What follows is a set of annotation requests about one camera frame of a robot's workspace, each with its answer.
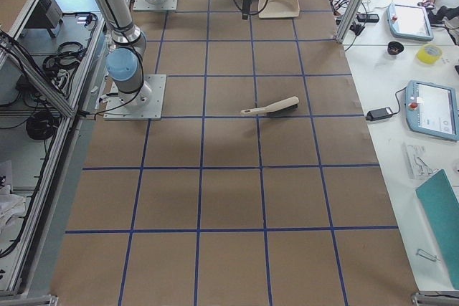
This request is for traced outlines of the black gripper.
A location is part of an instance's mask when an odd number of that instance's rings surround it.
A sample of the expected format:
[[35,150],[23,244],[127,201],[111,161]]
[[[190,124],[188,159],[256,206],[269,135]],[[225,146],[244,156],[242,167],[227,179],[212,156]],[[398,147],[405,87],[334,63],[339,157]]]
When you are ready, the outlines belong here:
[[242,19],[248,20],[250,17],[250,10],[251,10],[252,0],[242,0]]

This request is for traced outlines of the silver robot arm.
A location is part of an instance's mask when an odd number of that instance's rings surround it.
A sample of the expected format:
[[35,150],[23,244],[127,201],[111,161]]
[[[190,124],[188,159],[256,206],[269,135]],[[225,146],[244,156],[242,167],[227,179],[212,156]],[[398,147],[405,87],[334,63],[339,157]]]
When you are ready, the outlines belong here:
[[127,0],[96,0],[110,29],[115,50],[106,68],[118,88],[120,105],[128,109],[145,107],[151,101],[151,86],[143,76],[146,35],[134,23]]

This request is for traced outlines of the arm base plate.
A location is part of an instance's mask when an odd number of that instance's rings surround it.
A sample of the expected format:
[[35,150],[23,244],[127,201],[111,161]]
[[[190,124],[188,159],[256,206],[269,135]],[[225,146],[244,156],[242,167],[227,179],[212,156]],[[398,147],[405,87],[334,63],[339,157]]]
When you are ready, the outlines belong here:
[[133,10],[137,12],[176,11],[178,0],[135,0]]
[[160,120],[166,75],[145,75],[144,86],[136,98],[128,103],[135,93],[128,95],[119,93],[117,85],[112,82],[110,91],[117,93],[107,102],[109,111],[103,113],[105,120]]

